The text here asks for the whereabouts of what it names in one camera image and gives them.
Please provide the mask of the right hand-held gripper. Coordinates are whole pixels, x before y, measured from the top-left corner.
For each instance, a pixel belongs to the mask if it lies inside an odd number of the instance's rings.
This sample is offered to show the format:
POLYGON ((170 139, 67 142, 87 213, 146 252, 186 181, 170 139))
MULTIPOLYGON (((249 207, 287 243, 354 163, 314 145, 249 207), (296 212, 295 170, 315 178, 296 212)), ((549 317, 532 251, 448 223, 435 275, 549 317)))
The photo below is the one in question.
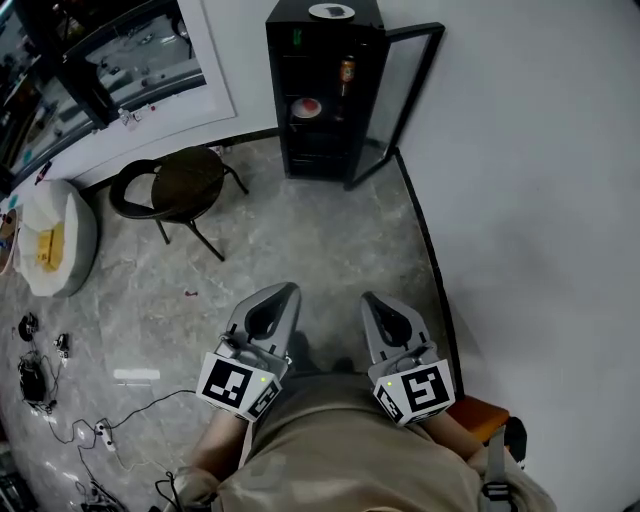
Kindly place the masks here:
POLYGON ((454 403, 449 364, 439 358, 420 314, 376 292, 365 292, 360 306, 374 364, 368 371, 373 396, 392 422, 406 426, 449 408, 454 403), (394 350, 411 351, 388 359, 394 350))

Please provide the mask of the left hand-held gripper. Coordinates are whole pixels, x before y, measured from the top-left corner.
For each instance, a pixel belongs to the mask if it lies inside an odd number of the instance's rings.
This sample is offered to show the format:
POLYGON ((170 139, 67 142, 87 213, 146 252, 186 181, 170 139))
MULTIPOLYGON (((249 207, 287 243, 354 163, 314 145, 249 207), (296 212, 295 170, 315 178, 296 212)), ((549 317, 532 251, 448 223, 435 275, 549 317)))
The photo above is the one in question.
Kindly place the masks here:
POLYGON ((257 421, 282 390, 300 307, 301 291, 295 283, 271 285, 241 301, 215 351, 205 355, 196 395, 257 421))

